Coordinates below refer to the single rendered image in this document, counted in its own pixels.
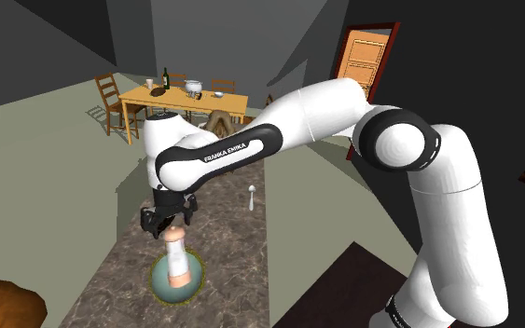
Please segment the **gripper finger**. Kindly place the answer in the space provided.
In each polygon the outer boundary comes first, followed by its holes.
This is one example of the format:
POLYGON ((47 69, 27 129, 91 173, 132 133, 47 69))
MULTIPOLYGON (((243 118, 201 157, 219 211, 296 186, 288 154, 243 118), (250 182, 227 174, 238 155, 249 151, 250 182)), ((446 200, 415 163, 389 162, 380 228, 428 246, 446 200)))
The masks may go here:
POLYGON ((171 224, 173 219, 174 214, 163 207, 143 207, 140 210, 141 228, 150 233, 154 239, 159 238, 159 235, 171 224))
POLYGON ((186 226, 189 226, 191 224, 191 218, 199 209, 197 198, 194 194, 186 194, 184 195, 184 202, 182 204, 182 213, 184 216, 184 222, 186 226))

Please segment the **white and tan pepper mill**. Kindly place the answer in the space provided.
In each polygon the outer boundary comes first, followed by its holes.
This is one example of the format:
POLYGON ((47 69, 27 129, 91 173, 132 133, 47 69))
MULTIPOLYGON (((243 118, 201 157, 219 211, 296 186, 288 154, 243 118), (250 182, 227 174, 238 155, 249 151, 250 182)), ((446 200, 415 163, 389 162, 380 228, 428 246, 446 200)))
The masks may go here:
POLYGON ((171 225, 164 231, 168 257, 168 280, 172 288, 181 288, 191 282, 185 235, 185 230, 176 225, 171 225))

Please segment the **teal round plate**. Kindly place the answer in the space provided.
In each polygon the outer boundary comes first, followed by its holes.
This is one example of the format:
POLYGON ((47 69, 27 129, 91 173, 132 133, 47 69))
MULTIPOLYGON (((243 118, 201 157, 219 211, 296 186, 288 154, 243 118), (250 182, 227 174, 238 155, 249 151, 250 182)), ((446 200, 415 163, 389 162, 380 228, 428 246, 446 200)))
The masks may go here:
POLYGON ((152 263, 148 287, 154 297, 165 306, 181 306, 191 302, 202 290, 205 283, 206 266, 201 257, 191 248, 186 247, 191 282, 180 288, 173 288, 169 283, 168 255, 162 253, 152 263))

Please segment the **tan sack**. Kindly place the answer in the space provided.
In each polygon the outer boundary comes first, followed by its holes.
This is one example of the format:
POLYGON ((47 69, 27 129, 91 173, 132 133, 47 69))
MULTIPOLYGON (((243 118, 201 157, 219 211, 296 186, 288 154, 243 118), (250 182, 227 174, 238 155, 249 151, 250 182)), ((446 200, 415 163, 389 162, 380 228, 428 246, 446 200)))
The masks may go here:
POLYGON ((212 111, 208 116, 208 120, 199 124, 199 127, 212 132, 219 139, 226 138, 236 131, 230 114, 221 110, 212 111))

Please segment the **wooden dining table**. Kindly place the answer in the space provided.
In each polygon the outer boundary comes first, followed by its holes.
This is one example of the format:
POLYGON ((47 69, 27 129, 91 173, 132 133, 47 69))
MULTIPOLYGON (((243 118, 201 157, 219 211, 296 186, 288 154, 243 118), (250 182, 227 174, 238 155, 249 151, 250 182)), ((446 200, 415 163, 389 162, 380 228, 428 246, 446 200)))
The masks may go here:
POLYGON ((209 114, 214 110, 224 111, 231 117, 237 117, 241 123, 245 116, 248 97, 239 94, 225 94, 216 98, 213 91, 203 90, 199 100, 191 98, 181 87, 171 87, 163 95, 151 96, 147 85, 140 85, 120 94, 118 97, 123 108, 123 115, 127 115, 131 104, 144 105, 149 112, 154 107, 183 110, 209 114))

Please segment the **brown rounded lump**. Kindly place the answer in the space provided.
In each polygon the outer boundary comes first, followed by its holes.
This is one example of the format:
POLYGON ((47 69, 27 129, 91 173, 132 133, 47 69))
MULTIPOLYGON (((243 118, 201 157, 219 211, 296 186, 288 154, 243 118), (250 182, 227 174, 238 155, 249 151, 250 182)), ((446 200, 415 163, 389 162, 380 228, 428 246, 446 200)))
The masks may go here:
POLYGON ((41 328, 47 315, 39 294, 0 280, 0 328, 41 328))

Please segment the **dark brown robot stand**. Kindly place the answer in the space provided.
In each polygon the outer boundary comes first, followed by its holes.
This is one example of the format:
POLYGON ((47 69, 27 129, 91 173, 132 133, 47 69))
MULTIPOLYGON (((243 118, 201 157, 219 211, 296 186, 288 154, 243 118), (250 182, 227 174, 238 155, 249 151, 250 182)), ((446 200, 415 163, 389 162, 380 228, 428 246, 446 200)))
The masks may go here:
POLYGON ((368 328, 405 280, 353 242, 272 328, 368 328))

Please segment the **orange panelled door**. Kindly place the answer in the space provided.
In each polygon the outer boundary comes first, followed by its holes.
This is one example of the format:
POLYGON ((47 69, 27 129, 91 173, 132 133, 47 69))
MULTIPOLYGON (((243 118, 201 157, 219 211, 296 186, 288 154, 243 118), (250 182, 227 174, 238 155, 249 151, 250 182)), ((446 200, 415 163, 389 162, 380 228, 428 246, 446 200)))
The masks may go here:
POLYGON ((333 77, 349 77, 357 81, 371 103, 399 27, 399 21, 347 26, 342 35, 333 77))

